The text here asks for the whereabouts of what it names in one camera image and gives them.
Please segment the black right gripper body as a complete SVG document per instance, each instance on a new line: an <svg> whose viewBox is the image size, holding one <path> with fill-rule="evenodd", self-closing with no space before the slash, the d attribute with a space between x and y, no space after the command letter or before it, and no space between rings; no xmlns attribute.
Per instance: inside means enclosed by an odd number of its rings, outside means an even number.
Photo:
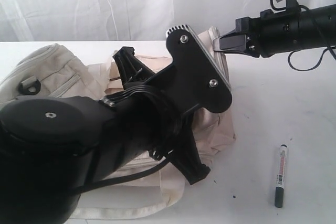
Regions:
<svg viewBox="0 0 336 224"><path fill-rule="evenodd" d="M301 12L261 12L236 20L236 33L250 37L259 57L335 45L335 5Z"/></svg>

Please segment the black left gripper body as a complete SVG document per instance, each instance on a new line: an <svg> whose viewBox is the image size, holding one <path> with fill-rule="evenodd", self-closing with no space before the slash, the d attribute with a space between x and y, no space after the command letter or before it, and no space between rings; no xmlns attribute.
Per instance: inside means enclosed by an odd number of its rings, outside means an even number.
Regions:
<svg viewBox="0 0 336 224"><path fill-rule="evenodd" d="M112 113L103 126L101 161L131 161L144 152L155 161L199 161L193 116L183 116L164 90L141 82L99 103Z"/></svg>

